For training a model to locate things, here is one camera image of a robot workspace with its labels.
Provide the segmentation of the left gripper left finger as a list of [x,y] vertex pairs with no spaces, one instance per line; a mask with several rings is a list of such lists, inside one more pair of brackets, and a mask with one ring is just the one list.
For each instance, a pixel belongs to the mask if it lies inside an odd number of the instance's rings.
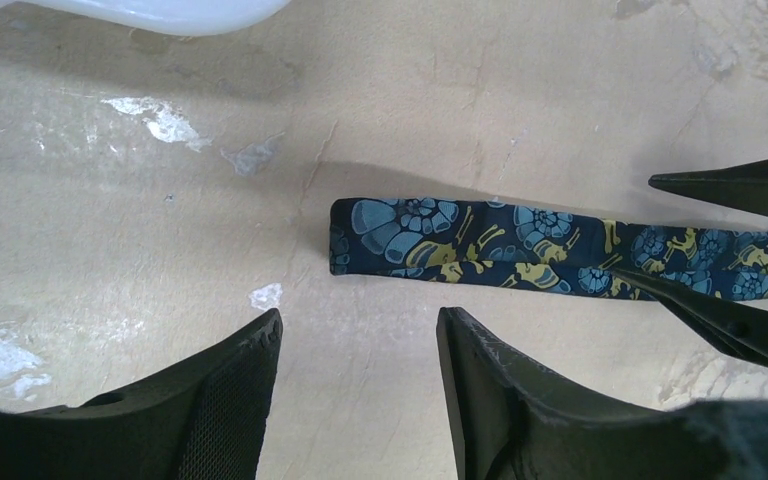
[[0,479],[252,479],[283,325],[226,339],[82,405],[0,411]]

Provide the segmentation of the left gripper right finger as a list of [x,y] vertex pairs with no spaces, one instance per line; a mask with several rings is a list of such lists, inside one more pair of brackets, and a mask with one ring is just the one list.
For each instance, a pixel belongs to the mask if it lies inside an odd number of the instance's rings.
[[444,307],[437,341],[462,479],[768,479],[768,400],[659,411],[582,386]]

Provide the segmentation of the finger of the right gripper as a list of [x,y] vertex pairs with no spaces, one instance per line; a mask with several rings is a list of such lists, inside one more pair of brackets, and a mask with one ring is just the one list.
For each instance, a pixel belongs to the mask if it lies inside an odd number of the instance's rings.
[[768,217],[768,159],[694,172],[656,174],[652,188],[739,211]]
[[768,368],[768,310],[708,296],[684,284],[618,269],[613,275],[646,291],[715,350]]

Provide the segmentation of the blue floral necktie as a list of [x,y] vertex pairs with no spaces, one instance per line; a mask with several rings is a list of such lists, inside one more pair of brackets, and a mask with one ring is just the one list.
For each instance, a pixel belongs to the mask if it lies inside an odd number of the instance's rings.
[[768,231],[645,225],[499,202],[347,198],[330,210],[334,275],[642,300],[616,269],[730,301],[768,298]]

